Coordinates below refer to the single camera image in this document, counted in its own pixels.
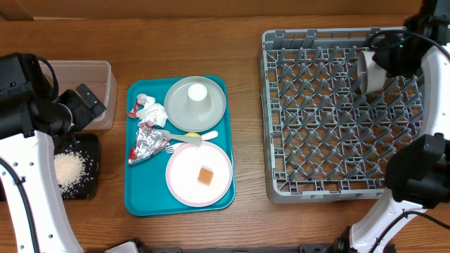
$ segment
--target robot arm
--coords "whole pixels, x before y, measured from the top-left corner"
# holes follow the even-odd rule
[[[52,71],[53,87],[38,60]],[[0,57],[0,179],[19,252],[83,252],[65,213],[52,138],[83,129],[106,108],[86,85],[77,90],[88,99],[71,90],[58,97],[53,68],[42,58]]]
[[[450,22],[442,15],[448,15],[449,4],[424,1],[420,13],[406,21],[408,31],[404,34],[419,33],[446,45],[450,42]],[[423,71],[425,112],[420,138],[391,158],[385,175],[387,189],[370,212],[340,238],[335,252],[390,252],[385,249],[387,243],[416,215],[399,217],[407,211],[423,213],[450,200],[450,45],[437,48],[417,36],[402,41],[396,35],[386,35],[377,44],[385,50],[375,51],[373,57],[379,66],[391,76],[410,77],[419,66]]]
[[[22,178],[27,193],[40,252],[81,253],[65,213],[53,158],[53,140],[35,131],[33,137],[16,134],[0,140],[0,158]],[[11,175],[0,167],[19,252],[34,252],[28,217]]]

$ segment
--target wooden surface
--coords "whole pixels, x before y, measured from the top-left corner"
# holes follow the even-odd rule
[[[0,0],[0,13],[43,18],[200,18],[417,13],[421,0]]]
[[[65,202],[84,249],[106,248],[132,237],[151,247],[273,247],[332,242],[361,219],[374,201],[275,205],[265,193],[262,111],[257,61],[270,29],[385,27],[404,17],[303,16],[160,20],[77,20],[0,23],[0,55],[30,52],[47,60],[107,60],[118,81],[115,122],[95,131],[101,145],[98,192],[93,200]],[[123,205],[125,103],[139,79],[215,74],[228,86],[236,198],[223,211],[136,218]],[[448,205],[429,214],[450,223]],[[8,206],[0,203],[0,252],[15,251]],[[445,252],[450,232],[422,218],[395,238],[400,252]]]

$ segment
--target pink-rimmed plate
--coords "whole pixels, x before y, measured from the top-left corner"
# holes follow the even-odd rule
[[[198,182],[202,166],[214,172],[211,184]],[[233,167],[226,153],[217,145],[203,141],[199,147],[183,145],[170,157],[166,182],[170,193],[191,207],[206,207],[219,201],[233,179]]]

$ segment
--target yellow food piece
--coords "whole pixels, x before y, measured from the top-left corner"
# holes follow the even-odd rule
[[[197,134],[197,133],[187,133],[184,136],[202,138],[202,136],[200,134]]]

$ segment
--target teal tray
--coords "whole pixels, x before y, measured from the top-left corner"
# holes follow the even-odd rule
[[[218,131],[219,137],[212,139],[210,142],[218,145],[230,157],[231,165],[233,165],[233,180],[228,192],[222,199],[213,205],[207,207],[189,207],[176,200],[169,192],[169,188],[166,184],[166,165],[170,155],[165,151],[158,153],[156,156],[145,162],[129,166],[129,151],[130,148],[134,147],[136,142],[136,132],[138,130],[137,124],[139,119],[127,118],[124,203],[128,212],[131,214],[135,216],[153,216],[220,210],[227,208],[233,202],[234,197],[236,196],[236,185],[234,183],[233,147],[231,145],[230,113],[226,85],[219,77],[206,77],[218,83],[224,91],[227,100],[226,111],[221,121],[205,132],[212,130]],[[156,99],[156,103],[164,105],[164,99],[169,88],[182,78],[183,77],[137,81],[128,89],[127,112],[133,108],[136,97],[140,93],[152,96]],[[164,129],[169,130],[173,134],[185,133],[172,125],[169,120],[167,120]]]

